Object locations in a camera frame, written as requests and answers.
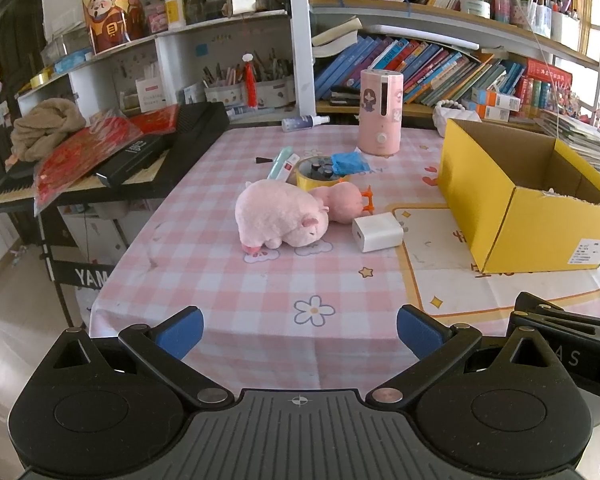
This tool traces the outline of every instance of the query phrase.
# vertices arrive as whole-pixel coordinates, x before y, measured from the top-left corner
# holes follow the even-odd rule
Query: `stuffed animal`
[[[374,211],[371,186],[365,192],[361,192],[355,184],[341,181],[331,187],[315,187],[309,193],[322,200],[329,209],[329,220],[339,224],[350,224],[355,218],[362,216],[364,211]],[[368,199],[366,206],[363,197]]]
[[[282,242],[292,247],[317,242],[329,226],[328,210],[322,200],[286,182],[248,182],[235,204],[242,248],[255,254],[262,245],[277,249]]]

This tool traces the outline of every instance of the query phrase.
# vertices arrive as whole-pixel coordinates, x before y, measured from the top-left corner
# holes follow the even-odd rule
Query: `pink humidifier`
[[[392,70],[363,70],[360,75],[360,150],[370,155],[397,153],[401,126],[402,74]]]

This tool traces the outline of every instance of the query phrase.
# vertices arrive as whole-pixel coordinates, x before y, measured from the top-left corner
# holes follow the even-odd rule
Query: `brown towel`
[[[74,103],[68,99],[47,99],[14,121],[12,151],[19,160],[41,160],[68,134],[83,129],[85,125],[86,120]]]

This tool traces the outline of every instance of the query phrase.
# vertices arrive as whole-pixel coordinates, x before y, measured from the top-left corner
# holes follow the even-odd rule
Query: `tiled floor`
[[[30,250],[0,277],[0,480],[13,480],[22,472],[6,429],[11,405],[65,328],[54,288],[38,254],[36,249]],[[71,308],[74,319],[78,319],[75,304]],[[578,470],[587,480],[599,480],[599,469],[600,426]]]

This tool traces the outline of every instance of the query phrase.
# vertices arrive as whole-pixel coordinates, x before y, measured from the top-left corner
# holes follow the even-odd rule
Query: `pink checkered tablecloth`
[[[393,211],[401,221],[403,248],[363,254],[350,226],[331,224],[310,247],[245,255],[235,200],[245,182],[270,170],[255,157],[275,158],[285,146],[302,158],[350,152],[356,133],[355,126],[320,126],[223,134],[116,266],[93,306],[91,336],[155,325],[195,305],[205,330],[184,362],[218,383],[235,392],[358,388],[364,395],[416,361],[395,328],[405,303],[492,335],[506,330],[520,290],[600,316],[598,271],[483,276],[472,269],[436,186],[443,139],[431,130],[404,129],[397,155],[370,157],[371,172],[352,178],[360,188],[371,184],[376,212]]]

